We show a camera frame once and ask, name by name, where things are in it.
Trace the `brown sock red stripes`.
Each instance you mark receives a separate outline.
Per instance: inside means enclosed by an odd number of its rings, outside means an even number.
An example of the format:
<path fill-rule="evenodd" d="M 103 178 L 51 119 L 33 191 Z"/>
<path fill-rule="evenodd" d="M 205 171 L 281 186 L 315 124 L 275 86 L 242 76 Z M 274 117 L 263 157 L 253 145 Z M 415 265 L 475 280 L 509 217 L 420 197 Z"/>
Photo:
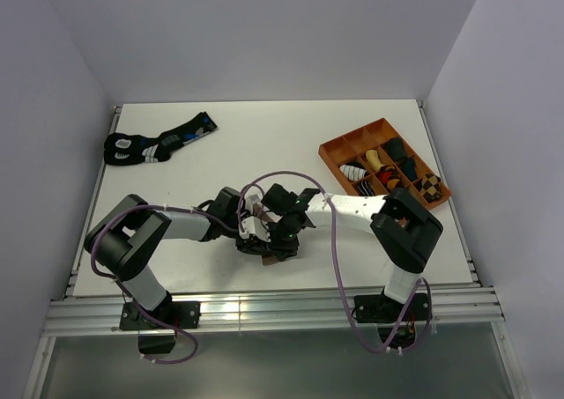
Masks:
<path fill-rule="evenodd" d="M 293 234 L 284 222 L 274 219 L 276 216 L 273 211 L 260 211 L 257 215 L 263 230 L 263 239 L 260 239 L 263 243 L 263 266 L 283 262 L 293 256 Z"/>

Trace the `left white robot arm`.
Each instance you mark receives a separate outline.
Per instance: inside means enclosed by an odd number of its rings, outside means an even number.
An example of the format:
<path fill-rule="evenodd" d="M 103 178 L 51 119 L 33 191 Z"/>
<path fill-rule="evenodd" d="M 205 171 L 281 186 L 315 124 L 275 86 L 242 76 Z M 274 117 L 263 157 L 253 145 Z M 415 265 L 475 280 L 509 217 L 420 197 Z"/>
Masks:
<path fill-rule="evenodd" d="M 269 256 L 268 243 L 244 239 L 237 228 L 240 193 L 220 190 L 195 208 L 151 206 L 135 194 L 125 196 L 85 237 L 95 274 L 111 278 L 140 306 L 140 318 L 152 328 L 168 324 L 172 297 L 154 276 L 149 261 L 162 240 L 208 242 L 220 237 L 235 241 L 239 251 Z"/>

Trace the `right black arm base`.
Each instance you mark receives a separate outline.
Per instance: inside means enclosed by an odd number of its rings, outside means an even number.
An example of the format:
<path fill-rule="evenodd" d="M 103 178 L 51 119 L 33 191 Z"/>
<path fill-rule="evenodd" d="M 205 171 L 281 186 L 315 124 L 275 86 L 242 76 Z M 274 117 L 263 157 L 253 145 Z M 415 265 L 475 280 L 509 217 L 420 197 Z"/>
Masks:
<path fill-rule="evenodd" d="M 404 305 L 388 299 L 383 293 L 356 295 L 353 302 L 351 316 L 357 323 L 389 324 L 388 327 L 377 330 L 381 342 L 385 343 Z M 415 293 L 388 348 L 400 352 L 413 347 L 431 332 L 432 318 L 428 294 Z"/>

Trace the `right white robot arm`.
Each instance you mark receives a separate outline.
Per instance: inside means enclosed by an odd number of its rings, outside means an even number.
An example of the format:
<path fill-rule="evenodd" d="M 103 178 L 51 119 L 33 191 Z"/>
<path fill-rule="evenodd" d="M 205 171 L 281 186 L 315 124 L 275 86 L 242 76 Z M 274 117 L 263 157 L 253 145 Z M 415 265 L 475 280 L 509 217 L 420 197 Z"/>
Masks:
<path fill-rule="evenodd" d="M 306 188 L 300 194 L 274 184 L 262 204 L 280 217 L 270 234 L 289 240 L 305 228 L 346 227 L 372 233 L 393 263 L 382 311 L 398 320 L 412 308 L 410 295 L 442 236 L 442 223 L 405 188 L 383 196 L 343 196 Z"/>

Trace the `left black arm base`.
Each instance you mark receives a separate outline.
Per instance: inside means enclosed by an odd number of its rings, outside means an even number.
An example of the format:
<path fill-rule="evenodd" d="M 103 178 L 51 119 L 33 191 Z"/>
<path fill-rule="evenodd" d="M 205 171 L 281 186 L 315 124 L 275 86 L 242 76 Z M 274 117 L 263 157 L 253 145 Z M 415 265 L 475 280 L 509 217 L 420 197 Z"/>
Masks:
<path fill-rule="evenodd" d="M 152 311 L 145 310 L 136 301 L 126 302 L 119 330 L 138 332 L 137 348 L 141 354 L 164 356 L 173 351 L 182 330 L 198 327 L 200 311 L 199 301 L 165 299 Z"/>

